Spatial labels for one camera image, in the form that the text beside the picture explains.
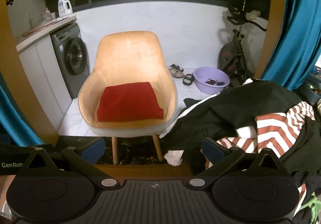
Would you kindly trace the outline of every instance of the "washing machine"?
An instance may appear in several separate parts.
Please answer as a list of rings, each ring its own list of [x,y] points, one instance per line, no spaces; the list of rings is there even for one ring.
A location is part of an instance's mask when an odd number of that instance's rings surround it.
[[[89,76],[88,53],[81,40],[77,24],[71,24],[51,34],[61,74],[70,97],[75,99]]]

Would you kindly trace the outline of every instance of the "chair leg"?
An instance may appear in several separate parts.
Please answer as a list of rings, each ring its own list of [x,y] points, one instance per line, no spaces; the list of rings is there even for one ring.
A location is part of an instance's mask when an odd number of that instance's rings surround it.
[[[162,153],[161,144],[159,142],[159,136],[157,134],[153,134],[153,140],[154,140],[158,159],[159,159],[159,161],[162,161],[164,159],[164,156]]]
[[[117,138],[111,137],[111,144],[113,147],[113,163],[116,165],[118,163],[118,154],[117,154]]]

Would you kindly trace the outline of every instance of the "ribbed black surface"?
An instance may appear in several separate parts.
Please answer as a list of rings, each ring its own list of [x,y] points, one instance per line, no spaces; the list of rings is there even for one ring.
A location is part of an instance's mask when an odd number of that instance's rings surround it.
[[[190,190],[181,181],[127,181],[119,190],[102,192],[89,211],[65,223],[241,224],[217,210],[207,193]]]

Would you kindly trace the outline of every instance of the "chair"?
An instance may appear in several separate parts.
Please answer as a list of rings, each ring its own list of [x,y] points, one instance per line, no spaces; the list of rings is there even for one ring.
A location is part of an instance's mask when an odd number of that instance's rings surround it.
[[[107,86],[149,82],[153,87],[164,119],[129,122],[99,122],[96,111]],[[134,31],[103,37],[98,45],[93,72],[78,95],[79,110],[91,131],[99,136],[112,137],[113,163],[118,163],[117,138],[153,136],[157,156],[164,159],[159,133],[175,119],[177,90],[165,65],[161,46],[152,32]]]

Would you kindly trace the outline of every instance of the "green cloth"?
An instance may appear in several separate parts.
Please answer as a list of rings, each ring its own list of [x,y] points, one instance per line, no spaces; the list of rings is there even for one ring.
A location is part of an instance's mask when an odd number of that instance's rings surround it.
[[[318,200],[315,193],[312,193],[311,199],[304,205],[301,206],[300,210],[309,207],[311,209],[311,221],[310,224],[317,222],[318,214],[321,210],[321,201]]]

